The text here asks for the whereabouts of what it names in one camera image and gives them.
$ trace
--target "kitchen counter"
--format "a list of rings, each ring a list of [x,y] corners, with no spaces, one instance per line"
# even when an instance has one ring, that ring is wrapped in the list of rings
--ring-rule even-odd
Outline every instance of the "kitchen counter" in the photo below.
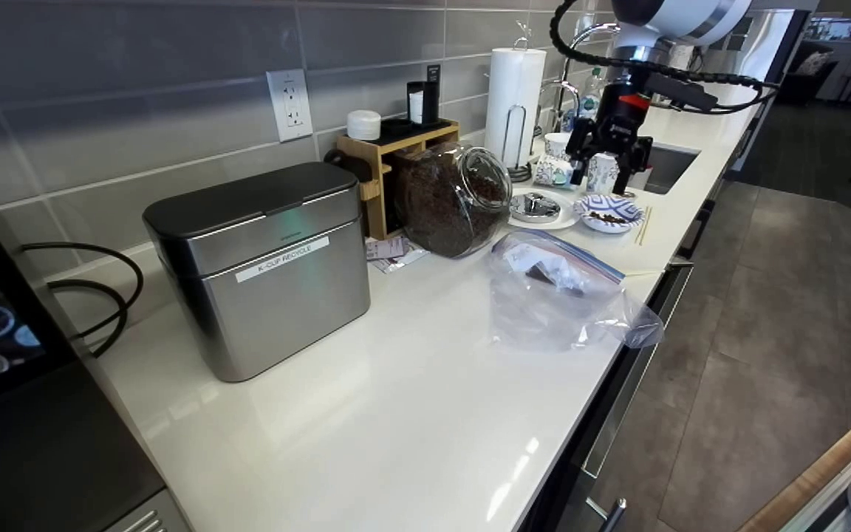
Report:
[[[645,302],[750,117],[753,109],[725,117],[654,109],[645,133],[701,155],[667,195],[638,192],[636,203],[650,209],[645,242],[638,229],[559,235],[622,268],[626,293]],[[494,342],[483,253],[426,256],[394,275],[370,268],[370,279],[366,315],[245,383],[214,378],[181,305],[100,356],[196,529],[520,523],[623,337],[573,350]]]

